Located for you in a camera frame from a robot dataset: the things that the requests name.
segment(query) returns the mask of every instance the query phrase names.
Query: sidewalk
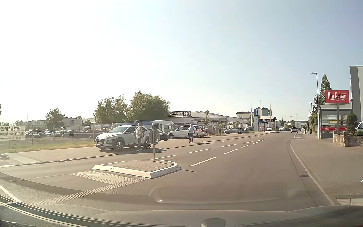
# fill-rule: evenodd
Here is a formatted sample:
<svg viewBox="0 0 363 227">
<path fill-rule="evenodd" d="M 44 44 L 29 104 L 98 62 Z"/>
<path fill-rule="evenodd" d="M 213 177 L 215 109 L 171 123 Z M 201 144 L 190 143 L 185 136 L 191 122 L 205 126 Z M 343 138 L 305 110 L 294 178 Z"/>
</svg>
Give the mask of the sidewalk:
<svg viewBox="0 0 363 227">
<path fill-rule="evenodd" d="M 194 143 L 188 143 L 187 139 L 169 139 L 168 141 L 159 142 L 155 148 L 158 149 L 170 149 L 176 147 L 187 147 L 198 145 L 203 142 L 213 142 L 226 139 L 236 139 L 243 137 L 251 137 L 268 132 L 255 132 L 249 134 L 229 134 L 223 136 L 195 138 Z M 67 148 L 56 150 L 43 150 L 32 152 L 18 152 L 18 153 L 2 153 L 0 154 L 0 166 L 12 166 L 20 164 L 33 164 L 40 162 L 58 162 L 63 160 L 83 159 L 89 157 L 102 157 L 112 156 L 116 154 L 124 153 L 136 153 L 135 149 L 124 148 L 123 151 L 108 149 L 101 151 L 96 147 L 79 147 L 79 148 Z"/>
<path fill-rule="evenodd" d="M 316 134 L 304 136 L 294 139 L 292 148 L 324 191 L 335 198 L 363 198 L 363 147 L 340 147 Z"/>
</svg>

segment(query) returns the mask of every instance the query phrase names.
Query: windshield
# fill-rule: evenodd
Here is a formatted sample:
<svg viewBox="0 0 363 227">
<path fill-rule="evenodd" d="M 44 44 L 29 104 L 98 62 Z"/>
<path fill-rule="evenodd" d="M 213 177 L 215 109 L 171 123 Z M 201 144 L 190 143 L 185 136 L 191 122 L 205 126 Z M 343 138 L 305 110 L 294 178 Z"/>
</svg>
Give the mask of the windshield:
<svg viewBox="0 0 363 227">
<path fill-rule="evenodd" d="M 363 207 L 359 64 L 363 1 L 0 1 L 0 219 Z"/>
<path fill-rule="evenodd" d="M 118 126 L 118 127 L 115 127 L 114 129 L 110 130 L 109 132 L 111 132 L 111 133 L 123 133 L 127 128 L 128 128 L 128 126 L 127 127 Z"/>
</svg>

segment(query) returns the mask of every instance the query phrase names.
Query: metal fence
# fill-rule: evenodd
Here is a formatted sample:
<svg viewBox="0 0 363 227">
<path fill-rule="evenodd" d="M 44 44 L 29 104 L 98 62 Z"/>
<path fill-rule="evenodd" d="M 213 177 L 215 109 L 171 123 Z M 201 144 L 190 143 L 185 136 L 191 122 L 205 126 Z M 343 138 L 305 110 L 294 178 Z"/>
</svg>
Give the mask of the metal fence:
<svg viewBox="0 0 363 227">
<path fill-rule="evenodd" d="M 44 149 L 63 149 L 74 147 L 91 146 L 95 138 L 110 128 L 102 128 L 102 125 L 85 126 L 73 125 L 65 127 L 54 127 L 55 130 L 30 129 L 25 132 L 23 140 L 0 141 L 0 153 L 25 152 Z"/>
</svg>

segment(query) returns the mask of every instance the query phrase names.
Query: man in light blue shirt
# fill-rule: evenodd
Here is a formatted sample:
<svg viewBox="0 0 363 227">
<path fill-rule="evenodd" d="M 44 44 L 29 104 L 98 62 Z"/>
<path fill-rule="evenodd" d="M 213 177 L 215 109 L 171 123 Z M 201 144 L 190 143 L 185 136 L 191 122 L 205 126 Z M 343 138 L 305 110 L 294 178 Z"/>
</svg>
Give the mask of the man in light blue shirt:
<svg viewBox="0 0 363 227">
<path fill-rule="evenodd" d="M 188 128 L 188 142 L 193 143 L 194 138 L 194 126 L 193 124 L 190 124 L 190 127 Z"/>
</svg>

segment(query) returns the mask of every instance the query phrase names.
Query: white suv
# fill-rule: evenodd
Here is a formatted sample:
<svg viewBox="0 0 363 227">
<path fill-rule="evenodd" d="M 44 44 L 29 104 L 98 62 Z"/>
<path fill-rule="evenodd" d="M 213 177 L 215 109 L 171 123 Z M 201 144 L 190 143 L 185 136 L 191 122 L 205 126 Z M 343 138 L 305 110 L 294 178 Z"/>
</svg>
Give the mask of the white suv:
<svg viewBox="0 0 363 227">
<path fill-rule="evenodd" d="M 122 125 L 115 127 L 107 133 L 102 133 L 96 137 L 96 147 L 99 147 L 101 150 L 105 150 L 106 148 L 116 149 L 117 151 L 121 151 L 124 147 L 136 147 L 138 145 L 138 139 L 134 137 L 136 125 Z M 147 127 L 142 126 L 144 129 L 145 137 L 142 138 L 141 141 L 144 148 L 150 148 L 152 143 L 149 140 L 149 129 Z"/>
<path fill-rule="evenodd" d="M 194 127 L 194 137 L 204 137 L 206 135 L 206 132 L 203 128 L 199 128 L 199 126 L 193 125 Z M 189 131 L 188 131 L 189 125 L 187 126 L 180 126 L 174 131 L 169 132 L 169 139 L 174 139 L 176 137 L 188 137 Z"/>
</svg>

